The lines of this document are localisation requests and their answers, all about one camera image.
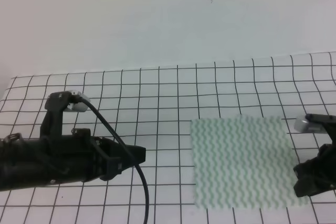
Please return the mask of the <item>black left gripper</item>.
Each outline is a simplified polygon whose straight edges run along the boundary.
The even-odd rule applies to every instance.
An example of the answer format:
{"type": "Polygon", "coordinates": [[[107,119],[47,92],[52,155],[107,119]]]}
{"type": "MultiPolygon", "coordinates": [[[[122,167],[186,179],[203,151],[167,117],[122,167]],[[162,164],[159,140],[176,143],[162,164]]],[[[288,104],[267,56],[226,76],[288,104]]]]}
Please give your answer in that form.
{"type": "Polygon", "coordinates": [[[44,159],[47,166],[57,174],[57,183],[85,183],[97,178],[108,181],[121,174],[123,168],[146,161],[146,148],[126,145],[131,158],[121,145],[116,147],[117,144],[112,140],[92,136],[90,129],[74,128],[70,135],[64,135],[63,114],[69,102],[83,102],[94,114],[98,113],[91,102],[68,91],[54,92],[48,96],[46,115],[40,127],[40,140],[48,146],[44,159]]]}

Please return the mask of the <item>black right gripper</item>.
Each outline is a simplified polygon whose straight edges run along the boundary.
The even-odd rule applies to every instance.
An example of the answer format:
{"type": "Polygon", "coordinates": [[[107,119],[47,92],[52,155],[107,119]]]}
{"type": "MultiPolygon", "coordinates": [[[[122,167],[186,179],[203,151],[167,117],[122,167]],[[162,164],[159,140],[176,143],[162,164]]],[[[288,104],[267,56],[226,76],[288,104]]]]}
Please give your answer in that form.
{"type": "Polygon", "coordinates": [[[321,124],[330,137],[330,144],[323,144],[316,157],[293,168],[297,176],[294,191],[297,197],[311,197],[335,190],[335,116],[306,114],[312,123],[321,124]]]}

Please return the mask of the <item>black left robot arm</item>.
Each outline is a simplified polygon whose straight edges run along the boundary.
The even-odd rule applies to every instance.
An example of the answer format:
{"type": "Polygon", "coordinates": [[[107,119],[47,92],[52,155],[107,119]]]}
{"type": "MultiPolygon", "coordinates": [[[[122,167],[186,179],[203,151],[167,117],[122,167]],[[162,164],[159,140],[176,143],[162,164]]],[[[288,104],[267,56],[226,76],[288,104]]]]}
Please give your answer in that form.
{"type": "Polygon", "coordinates": [[[15,133],[1,140],[2,191],[95,179],[109,181],[145,162],[144,147],[121,144],[119,137],[96,137],[87,128],[72,129],[70,135],[62,133],[64,112],[92,109],[107,124],[81,92],[54,92],[45,109],[39,138],[26,140],[15,133]]]}

